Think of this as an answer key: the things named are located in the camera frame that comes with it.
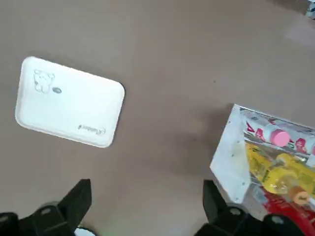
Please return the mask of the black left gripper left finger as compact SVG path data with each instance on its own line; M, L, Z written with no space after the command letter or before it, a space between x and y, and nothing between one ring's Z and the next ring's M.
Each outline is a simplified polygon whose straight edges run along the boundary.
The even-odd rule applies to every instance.
M81 179L59 202L38 208L20 219L14 212L0 214L2 236L74 236L91 207L91 180Z

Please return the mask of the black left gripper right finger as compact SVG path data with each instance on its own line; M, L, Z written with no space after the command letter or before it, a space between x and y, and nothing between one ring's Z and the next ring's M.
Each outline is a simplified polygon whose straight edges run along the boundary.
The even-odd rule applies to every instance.
M239 204L228 205L212 180L203 182L203 207L208 219L197 236L313 236L315 212L309 207L287 202L267 193L254 191L267 215L262 220L244 211Z

